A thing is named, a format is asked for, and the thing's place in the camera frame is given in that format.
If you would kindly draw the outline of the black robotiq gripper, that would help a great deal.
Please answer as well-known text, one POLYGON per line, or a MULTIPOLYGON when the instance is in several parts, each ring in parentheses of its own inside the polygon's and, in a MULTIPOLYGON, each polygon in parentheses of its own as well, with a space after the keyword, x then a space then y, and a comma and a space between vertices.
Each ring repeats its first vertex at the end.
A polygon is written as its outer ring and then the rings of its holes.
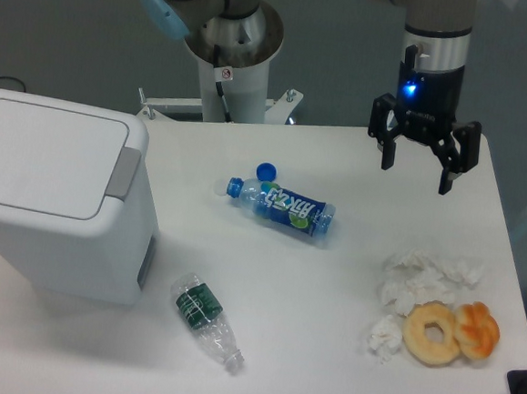
POLYGON ((368 134, 378 141, 380 168, 394 165, 398 136, 434 148, 442 165, 441 196, 451 191, 459 175, 476 167, 480 157, 481 123, 455 123, 466 55, 458 47, 407 44, 396 97, 376 97, 370 114, 368 134), (390 128, 389 115, 394 121, 390 128))

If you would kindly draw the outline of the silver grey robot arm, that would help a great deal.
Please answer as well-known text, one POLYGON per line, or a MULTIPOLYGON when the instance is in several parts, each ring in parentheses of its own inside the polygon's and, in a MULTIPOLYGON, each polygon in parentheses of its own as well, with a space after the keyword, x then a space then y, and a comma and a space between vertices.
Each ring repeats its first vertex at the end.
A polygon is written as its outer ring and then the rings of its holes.
MULTIPOLYGON (((430 148, 442 165, 439 191, 475 167, 481 124, 456 118, 477 0, 376 0, 406 11, 396 93, 377 97, 368 134, 381 167, 394 163, 399 136, 430 148)), ((301 100, 289 90, 268 99, 269 64, 283 23, 263 0, 140 0, 171 39, 198 61, 202 117, 208 122, 284 124, 301 100)))

